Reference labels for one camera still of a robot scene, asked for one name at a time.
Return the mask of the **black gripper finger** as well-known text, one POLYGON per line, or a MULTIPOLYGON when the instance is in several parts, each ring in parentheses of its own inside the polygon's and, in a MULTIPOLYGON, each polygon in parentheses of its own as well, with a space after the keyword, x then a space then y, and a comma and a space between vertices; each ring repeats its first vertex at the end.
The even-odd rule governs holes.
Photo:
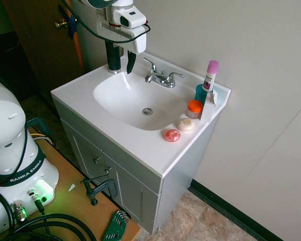
POLYGON ((132 72, 135 61, 136 61, 136 54, 131 51, 127 51, 127 66, 126 66, 127 74, 130 74, 132 72))
POLYGON ((107 54, 120 54, 120 47, 117 44, 105 41, 105 45, 107 54))

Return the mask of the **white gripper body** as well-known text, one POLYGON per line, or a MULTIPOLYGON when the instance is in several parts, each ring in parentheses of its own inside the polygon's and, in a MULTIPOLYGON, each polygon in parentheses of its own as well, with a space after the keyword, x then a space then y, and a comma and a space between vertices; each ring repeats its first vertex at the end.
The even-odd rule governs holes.
POLYGON ((97 34, 139 54, 146 50, 146 17, 139 10, 114 10, 113 24, 104 15, 97 15, 97 34))

